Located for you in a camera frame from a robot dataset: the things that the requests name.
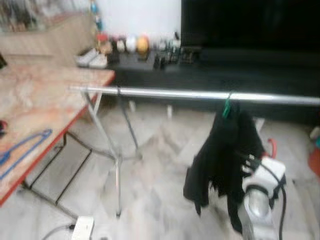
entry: tiled floor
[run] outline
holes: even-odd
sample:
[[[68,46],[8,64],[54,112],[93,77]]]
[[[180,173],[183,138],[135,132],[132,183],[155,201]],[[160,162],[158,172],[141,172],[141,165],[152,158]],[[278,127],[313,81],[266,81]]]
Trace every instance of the tiled floor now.
[[[198,217],[194,205],[183,198],[187,167],[205,141],[214,114],[175,109],[167,119],[166,107],[139,104],[129,112],[140,145],[142,159],[128,158],[121,167],[122,215],[116,218],[115,171],[113,162],[92,154],[60,199],[60,204],[78,215],[94,217],[92,239],[193,240],[242,239],[229,223],[226,199],[211,193],[210,205]],[[101,111],[100,118],[124,156],[134,156],[135,147],[118,107]],[[95,126],[79,120],[71,131],[98,148],[106,148]],[[309,129],[300,125],[266,121],[260,135],[277,140],[277,158],[286,164],[287,213],[284,239],[320,239],[320,182],[309,169],[312,144]],[[87,150],[67,139],[60,156],[34,187],[56,199],[68,179],[87,155]],[[32,181],[48,157],[27,178]],[[276,203],[278,226],[282,201]],[[17,190],[0,210],[0,239],[41,239],[56,226],[72,220],[24,190]],[[50,239],[70,239],[59,232]]]

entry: wooden tabletop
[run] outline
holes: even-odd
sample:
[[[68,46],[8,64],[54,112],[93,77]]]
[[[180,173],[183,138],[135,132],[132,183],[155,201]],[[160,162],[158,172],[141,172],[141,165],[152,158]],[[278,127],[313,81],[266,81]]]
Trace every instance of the wooden tabletop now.
[[[0,182],[0,206],[42,157],[85,111],[85,101],[69,86],[108,85],[115,77],[110,70],[91,70],[41,65],[13,65],[0,70],[0,120],[8,123],[0,138],[0,153],[26,137],[52,129],[52,134],[25,157]],[[0,176],[40,140],[28,141],[0,166]]]

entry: black cloth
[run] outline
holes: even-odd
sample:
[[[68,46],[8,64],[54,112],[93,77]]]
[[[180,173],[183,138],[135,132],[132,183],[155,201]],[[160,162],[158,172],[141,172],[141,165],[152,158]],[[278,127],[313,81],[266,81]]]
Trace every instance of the black cloth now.
[[[233,104],[227,118],[222,111],[216,114],[213,126],[204,145],[188,168],[183,196],[194,202],[196,212],[209,204],[209,182],[219,196],[227,195],[228,214],[233,228],[242,232],[238,208],[243,201],[243,155],[260,158],[265,152],[252,117]]]

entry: power strip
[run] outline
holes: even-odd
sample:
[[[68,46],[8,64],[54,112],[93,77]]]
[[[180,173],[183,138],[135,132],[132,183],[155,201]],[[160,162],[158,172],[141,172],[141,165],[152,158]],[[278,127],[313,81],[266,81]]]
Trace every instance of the power strip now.
[[[90,240],[93,228],[94,218],[92,216],[78,217],[71,240]]]

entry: power cord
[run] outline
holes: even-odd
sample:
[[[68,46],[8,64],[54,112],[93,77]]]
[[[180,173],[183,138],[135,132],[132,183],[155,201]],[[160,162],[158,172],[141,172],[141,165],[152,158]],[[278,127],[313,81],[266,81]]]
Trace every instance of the power cord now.
[[[285,220],[285,214],[286,214],[286,208],[287,208],[287,194],[286,194],[286,190],[283,186],[283,184],[281,184],[280,180],[277,178],[277,176],[270,170],[270,168],[268,168],[267,166],[263,165],[261,163],[261,161],[257,160],[256,158],[250,158],[242,153],[236,152],[237,155],[239,155],[240,157],[242,157],[243,159],[249,160],[250,162],[255,164],[255,167],[261,166],[263,167],[266,171],[268,171],[273,177],[274,179],[277,181],[278,185],[281,188],[282,191],[282,212],[281,212],[281,218],[280,218],[280,225],[279,225],[279,240],[282,240],[282,233],[283,233],[283,227],[284,227],[284,220]]]
[[[70,230],[73,231],[75,229],[75,224],[68,224],[63,226],[58,226],[54,229],[52,229],[50,232],[48,232],[41,240],[47,240],[51,235],[55,234],[56,232],[59,232],[61,230]]]

